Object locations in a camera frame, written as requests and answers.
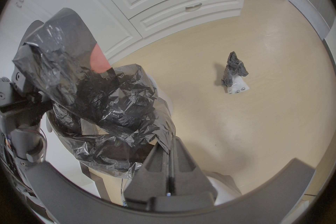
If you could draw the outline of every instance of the white bag with eyes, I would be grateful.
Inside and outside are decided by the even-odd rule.
[[[228,93],[240,93],[250,89],[249,86],[244,82],[243,78],[236,74],[232,78],[232,86],[227,88]]]

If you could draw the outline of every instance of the trash bag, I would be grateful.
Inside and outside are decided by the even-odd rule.
[[[237,54],[233,51],[230,53],[229,58],[227,59],[227,65],[224,70],[222,85],[228,87],[229,91],[229,87],[232,87],[234,84],[235,88],[237,89],[235,89],[233,93],[240,92],[240,88],[244,88],[242,91],[247,90],[248,86],[244,83],[241,77],[247,76],[248,74],[249,73],[246,70],[244,63],[237,58]]]
[[[143,158],[136,152],[154,138],[170,151],[175,126],[166,102],[158,97],[144,69],[137,64],[111,68],[73,10],[62,9],[29,35],[13,62],[54,101],[55,119],[66,135],[66,139],[59,138],[88,166],[120,176],[114,170],[124,173],[127,167],[141,163],[137,158]],[[107,134],[83,135],[81,120]],[[121,159],[127,164],[116,164],[118,154],[104,157],[121,149]]]

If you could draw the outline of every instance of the light wood floor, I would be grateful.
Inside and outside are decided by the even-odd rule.
[[[221,86],[231,51],[244,62],[250,87],[233,95]],[[172,34],[113,66],[131,63],[172,99],[176,135],[199,166],[232,176],[243,194],[292,158],[317,167],[336,130],[332,64],[287,0],[245,0],[241,16]],[[118,179],[103,178],[118,202]]]

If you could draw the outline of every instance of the white wall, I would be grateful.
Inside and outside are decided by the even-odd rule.
[[[333,55],[336,61],[336,18],[334,20],[333,26],[330,29],[329,34],[325,38],[325,41],[327,42],[329,49],[331,51],[331,54]]]

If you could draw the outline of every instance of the metal handle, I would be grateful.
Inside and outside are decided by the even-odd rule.
[[[194,5],[192,7],[185,7],[186,9],[191,9],[191,8],[198,8],[202,5],[202,3],[199,3],[198,5]]]

